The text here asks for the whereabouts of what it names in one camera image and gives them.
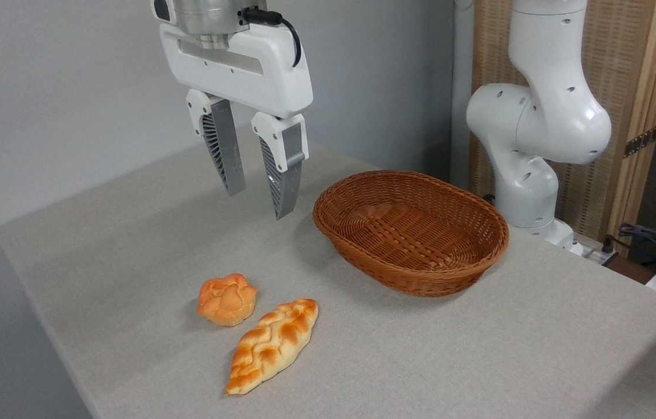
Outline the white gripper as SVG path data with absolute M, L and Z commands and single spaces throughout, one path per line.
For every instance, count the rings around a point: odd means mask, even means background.
M 302 162 L 309 159 L 306 124 L 298 113 L 313 102 L 313 89 L 306 56 L 293 65 L 291 32 L 252 24 L 233 34 L 226 49 L 205 49 L 170 24 L 161 24 L 159 32 L 173 76 L 191 88 L 186 101 L 194 132 L 204 140 L 227 193 L 246 189 L 232 101 L 260 111 L 251 128 L 260 141 L 275 218 L 293 212 Z

